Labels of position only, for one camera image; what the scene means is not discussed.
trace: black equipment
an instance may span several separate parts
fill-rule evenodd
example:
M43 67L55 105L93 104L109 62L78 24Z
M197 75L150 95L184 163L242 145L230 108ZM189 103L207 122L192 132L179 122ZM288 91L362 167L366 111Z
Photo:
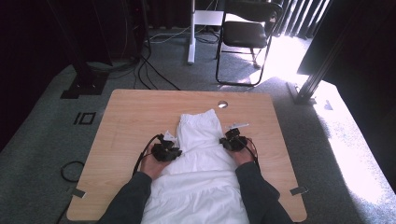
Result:
M149 148L149 145L154 141L154 139L158 138L160 140L160 144L154 144L154 147L151 149L151 153L157 161L173 161L177 157L181 155L182 150L179 150L178 147L173 147L174 143L172 141L163 140L163 134L157 134L149 140L148 144L146 145L145 149L140 153L139 159L137 159L136 165L134 166L134 175L137 172L137 168L140 165L140 162L145 158L146 151Z
M225 138L220 138L219 142L223 144L225 149L230 151L240 151L244 148L247 149L260 170L258 155L254 155L251 149L248 148L248 141L254 146L253 142L250 139L247 139L245 136L241 136L239 134L240 132L237 128L231 129L225 134Z
M228 131L225 136L226 138L220 138L220 143L223 147L230 151L240 151L246 147L248 140L245 136L240 136L240 132L237 128Z
M158 135L157 138L161 143L154 144L151 149L151 153L157 161L173 161L181 155L182 151L178 147L173 147L173 142L163 140L163 134Z

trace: sleeve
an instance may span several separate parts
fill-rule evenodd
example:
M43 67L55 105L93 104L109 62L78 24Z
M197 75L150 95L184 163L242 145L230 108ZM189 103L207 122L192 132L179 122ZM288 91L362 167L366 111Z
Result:
M97 223L140 223L151 193L151 182L148 175L137 172L120 189Z
M278 201L279 192L264 180L253 161L240 165L235 172L251 224L293 223Z

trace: small white object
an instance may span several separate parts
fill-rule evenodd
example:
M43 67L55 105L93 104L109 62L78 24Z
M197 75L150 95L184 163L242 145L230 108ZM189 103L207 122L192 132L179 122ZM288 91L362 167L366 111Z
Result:
M234 128L242 128L242 127L246 127L246 126L248 126L248 123L234 123L233 125L228 126L227 128L229 130L231 130L231 129L234 129Z
M163 140L171 142L177 141L177 139L172 134L170 134L169 131L166 131L165 135L163 136Z

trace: white cloth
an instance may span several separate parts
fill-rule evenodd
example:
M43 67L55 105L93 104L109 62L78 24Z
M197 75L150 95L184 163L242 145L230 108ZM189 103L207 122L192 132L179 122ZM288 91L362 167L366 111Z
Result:
M213 109L181 115L177 141L183 153L152 182L142 223L248 223L222 136Z

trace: chair seat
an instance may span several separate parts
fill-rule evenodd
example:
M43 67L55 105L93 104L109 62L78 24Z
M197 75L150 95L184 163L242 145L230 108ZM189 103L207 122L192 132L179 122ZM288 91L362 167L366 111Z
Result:
M264 28L259 23L226 21L223 32L223 42L227 46L252 49L263 49L267 46Z

